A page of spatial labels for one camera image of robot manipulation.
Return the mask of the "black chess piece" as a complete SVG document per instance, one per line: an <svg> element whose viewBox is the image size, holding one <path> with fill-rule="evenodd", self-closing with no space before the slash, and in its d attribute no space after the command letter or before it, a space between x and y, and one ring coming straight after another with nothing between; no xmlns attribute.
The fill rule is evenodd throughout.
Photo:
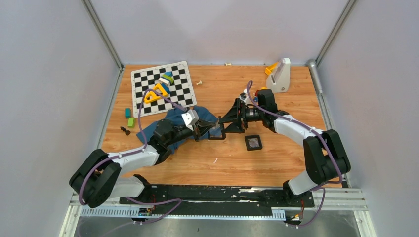
<svg viewBox="0 0 419 237"><path fill-rule="evenodd" d="M131 134L131 131L130 131L130 130L127 130L126 128L124 128L124 127L122 127L122 126L120 127L120 130L121 130L122 132L124 132L126 136L129 136L129 135Z"/></svg>

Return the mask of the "white wedge stand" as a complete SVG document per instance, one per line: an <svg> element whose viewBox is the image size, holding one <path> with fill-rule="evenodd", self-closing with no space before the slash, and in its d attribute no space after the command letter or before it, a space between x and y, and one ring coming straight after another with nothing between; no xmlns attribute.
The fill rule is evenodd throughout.
<svg viewBox="0 0 419 237"><path fill-rule="evenodd" d="M287 92L290 86L291 61L289 58L282 58L276 68L266 79L266 87L274 93Z"/></svg>

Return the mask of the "yellow plastic piece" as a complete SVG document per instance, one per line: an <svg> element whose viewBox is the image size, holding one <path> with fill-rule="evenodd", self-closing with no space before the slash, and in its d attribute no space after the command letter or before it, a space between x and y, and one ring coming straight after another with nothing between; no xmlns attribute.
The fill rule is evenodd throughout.
<svg viewBox="0 0 419 237"><path fill-rule="evenodd" d="M276 62L276 63L274 63L274 64L272 64L272 65L270 65L270 66L267 66L265 69L264 69L264 73L266 74L266 75L270 75L271 73L272 73L272 71L276 68L276 66L278 65L278 62Z"/></svg>

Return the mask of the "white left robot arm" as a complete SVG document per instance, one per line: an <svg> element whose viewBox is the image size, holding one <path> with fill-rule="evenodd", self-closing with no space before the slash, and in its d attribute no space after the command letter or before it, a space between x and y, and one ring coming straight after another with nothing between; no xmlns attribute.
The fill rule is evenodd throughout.
<svg viewBox="0 0 419 237"><path fill-rule="evenodd" d="M94 150L70 178L70 187L79 195L80 202L91 208L109 198L130 197L139 204L147 203L151 199L148 182L140 175L125 178L123 174L164 162L172 153L170 145L189 137L199 140L217 125L202 119L193 121L193 125L174 125L171 120L162 119L147 145L137 149L119 153Z"/></svg>

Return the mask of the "black square frame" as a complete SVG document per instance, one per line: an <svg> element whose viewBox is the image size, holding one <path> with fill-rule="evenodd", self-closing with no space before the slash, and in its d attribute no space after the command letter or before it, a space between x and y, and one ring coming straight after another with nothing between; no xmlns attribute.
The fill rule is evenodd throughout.
<svg viewBox="0 0 419 237"><path fill-rule="evenodd" d="M245 144L247 151L256 151L263 149L260 135L245 136Z"/></svg>

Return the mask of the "colourful toy train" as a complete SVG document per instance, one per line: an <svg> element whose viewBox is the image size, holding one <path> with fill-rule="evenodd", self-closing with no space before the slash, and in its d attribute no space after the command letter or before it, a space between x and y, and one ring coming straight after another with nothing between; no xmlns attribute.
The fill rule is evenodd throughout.
<svg viewBox="0 0 419 237"><path fill-rule="evenodd" d="M254 100L255 102L258 102L258 92L259 92L260 90L264 90L264 89L266 89L266 87L261 87L260 89L258 89L258 90L256 90L256 91L255 91L255 93L254 93L254 97L253 97L253 100Z"/></svg>

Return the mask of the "stacked colour blocks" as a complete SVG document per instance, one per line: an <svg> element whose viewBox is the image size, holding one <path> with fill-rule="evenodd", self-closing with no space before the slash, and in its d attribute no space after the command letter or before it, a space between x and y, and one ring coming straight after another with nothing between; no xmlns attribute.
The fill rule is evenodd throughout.
<svg viewBox="0 0 419 237"><path fill-rule="evenodd" d="M162 87L167 93L170 93L170 86L174 83L172 72L166 72L162 74L161 77L158 79L158 82L162 85Z"/></svg>

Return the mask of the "blue shirt garment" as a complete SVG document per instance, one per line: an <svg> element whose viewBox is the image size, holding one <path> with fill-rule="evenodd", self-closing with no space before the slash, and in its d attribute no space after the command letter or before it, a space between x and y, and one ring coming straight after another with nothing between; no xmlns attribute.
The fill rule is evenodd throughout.
<svg viewBox="0 0 419 237"><path fill-rule="evenodd" d="M209 121L209 122L215 122L215 123L218 122L218 119L216 118L216 116L213 115L211 112L209 112L208 109L206 109L204 107L201 107L201 106L194 106L193 109L197 112L197 114L199 116L199 119ZM185 125L184 121L181 117L182 113L183 112L178 108L170 109L167 112L167 115L163 119L171 120L174 125ZM158 121L153 122L148 127L142 129L142 132L137 133L137 135L136 135L137 138L143 144L148 144L148 141L150 140L151 136L153 135L154 130L156 129L157 123L158 123ZM175 144L169 146L169 148L172 150L172 154L174 154L175 150L177 150L179 148L179 146L182 145L188 139L193 139L193 138L190 137L190 138L187 138L183 141L180 141L178 143L175 143Z"/></svg>

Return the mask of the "round metal brooch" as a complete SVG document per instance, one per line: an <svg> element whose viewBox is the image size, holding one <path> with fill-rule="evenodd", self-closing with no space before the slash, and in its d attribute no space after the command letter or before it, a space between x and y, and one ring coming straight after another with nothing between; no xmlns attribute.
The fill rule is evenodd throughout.
<svg viewBox="0 0 419 237"><path fill-rule="evenodd" d="M252 148L257 148L259 147L259 141L257 138L251 138L249 139L249 146Z"/></svg>

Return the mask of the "yellow triangle frame toy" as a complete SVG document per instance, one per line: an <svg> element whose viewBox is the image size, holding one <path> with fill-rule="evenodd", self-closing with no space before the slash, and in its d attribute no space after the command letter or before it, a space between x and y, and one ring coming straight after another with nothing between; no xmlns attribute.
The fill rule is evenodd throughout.
<svg viewBox="0 0 419 237"><path fill-rule="evenodd" d="M149 104L155 102L159 99L162 99L162 96L159 96L160 93L162 96L167 96L169 94L169 87L165 84L158 83L154 86L153 91L149 91L144 94L144 102Z"/></svg>

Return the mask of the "teal block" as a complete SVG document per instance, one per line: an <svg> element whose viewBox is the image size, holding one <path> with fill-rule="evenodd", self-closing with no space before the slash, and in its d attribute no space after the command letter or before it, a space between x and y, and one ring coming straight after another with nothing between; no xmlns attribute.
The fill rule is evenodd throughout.
<svg viewBox="0 0 419 237"><path fill-rule="evenodd" d="M124 110L125 118L126 119L130 118L131 117L131 114L132 114L131 108L125 108L125 110Z"/></svg>

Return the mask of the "black wire cube frame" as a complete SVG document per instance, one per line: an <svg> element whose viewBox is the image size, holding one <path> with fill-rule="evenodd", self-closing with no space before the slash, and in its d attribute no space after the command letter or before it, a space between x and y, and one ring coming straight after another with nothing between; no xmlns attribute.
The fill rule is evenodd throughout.
<svg viewBox="0 0 419 237"><path fill-rule="evenodd" d="M217 124L207 132L207 135L209 140L225 140L226 133L224 124Z"/></svg>

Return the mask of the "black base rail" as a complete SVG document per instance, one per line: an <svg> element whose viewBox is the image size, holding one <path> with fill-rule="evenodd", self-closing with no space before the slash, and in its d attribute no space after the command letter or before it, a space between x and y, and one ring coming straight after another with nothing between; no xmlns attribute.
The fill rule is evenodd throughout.
<svg viewBox="0 0 419 237"><path fill-rule="evenodd" d="M138 201L146 203L181 199L173 215L270 216L273 207L314 207L311 193L291 197L282 188L250 186L152 185Z"/></svg>

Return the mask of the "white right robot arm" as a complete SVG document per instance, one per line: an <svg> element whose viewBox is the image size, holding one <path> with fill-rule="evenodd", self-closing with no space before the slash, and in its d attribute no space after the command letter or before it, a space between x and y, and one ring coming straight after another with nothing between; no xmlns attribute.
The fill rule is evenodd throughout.
<svg viewBox="0 0 419 237"><path fill-rule="evenodd" d="M219 119L220 124L228 124L224 129L226 133L244 133L249 122L256 121L303 147L305 170L283 184L282 199L286 205L295 206L303 193L333 182L335 178L342 181L343 174L351 170L338 132L310 127L279 110L270 89L259 90L256 98L245 89L226 115Z"/></svg>

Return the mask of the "black white checkerboard sheet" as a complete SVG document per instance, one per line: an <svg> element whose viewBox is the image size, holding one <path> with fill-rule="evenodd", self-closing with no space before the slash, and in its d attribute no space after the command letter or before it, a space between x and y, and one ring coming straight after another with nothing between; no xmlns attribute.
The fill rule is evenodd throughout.
<svg viewBox="0 0 419 237"><path fill-rule="evenodd" d="M186 61L135 70L131 72L132 113L139 116L138 108L144 92L154 88L164 73L171 73L173 82L168 86L167 98L183 107L197 105L193 83Z"/></svg>

